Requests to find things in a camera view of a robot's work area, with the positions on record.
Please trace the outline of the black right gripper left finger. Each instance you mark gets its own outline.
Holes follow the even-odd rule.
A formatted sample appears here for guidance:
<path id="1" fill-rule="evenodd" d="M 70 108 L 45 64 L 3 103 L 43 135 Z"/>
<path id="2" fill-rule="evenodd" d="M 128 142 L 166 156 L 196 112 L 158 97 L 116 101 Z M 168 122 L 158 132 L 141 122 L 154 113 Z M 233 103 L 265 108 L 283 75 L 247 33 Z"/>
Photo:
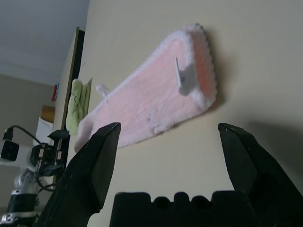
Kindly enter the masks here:
<path id="1" fill-rule="evenodd" d="M 71 159 L 35 223 L 36 227 L 85 227 L 104 206 L 112 179 L 121 124 L 95 132 Z"/>

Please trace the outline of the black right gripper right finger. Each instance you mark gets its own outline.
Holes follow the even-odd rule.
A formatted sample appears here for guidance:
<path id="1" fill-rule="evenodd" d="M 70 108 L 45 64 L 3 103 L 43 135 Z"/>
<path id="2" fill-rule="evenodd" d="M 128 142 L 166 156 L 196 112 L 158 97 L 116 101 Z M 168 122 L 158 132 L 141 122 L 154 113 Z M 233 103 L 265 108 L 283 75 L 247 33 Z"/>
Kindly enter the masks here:
<path id="1" fill-rule="evenodd" d="M 276 159 L 243 128 L 218 125 L 230 181 L 265 227 L 301 227 L 303 197 Z"/>

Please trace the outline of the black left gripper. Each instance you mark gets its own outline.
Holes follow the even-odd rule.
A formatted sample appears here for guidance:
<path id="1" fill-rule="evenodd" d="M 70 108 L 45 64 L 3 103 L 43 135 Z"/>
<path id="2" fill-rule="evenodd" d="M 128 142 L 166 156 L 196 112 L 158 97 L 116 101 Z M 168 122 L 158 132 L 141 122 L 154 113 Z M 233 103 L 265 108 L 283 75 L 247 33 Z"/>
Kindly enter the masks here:
<path id="1" fill-rule="evenodd" d="M 38 176 L 61 175 L 64 172 L 62 141 L 70 137 L 66 130 L 56 130 L 48 135 L 54 140 L 53 145 L 42 143 L 34 146 L 30 155 L 30 163 L 36 168 Z"/>

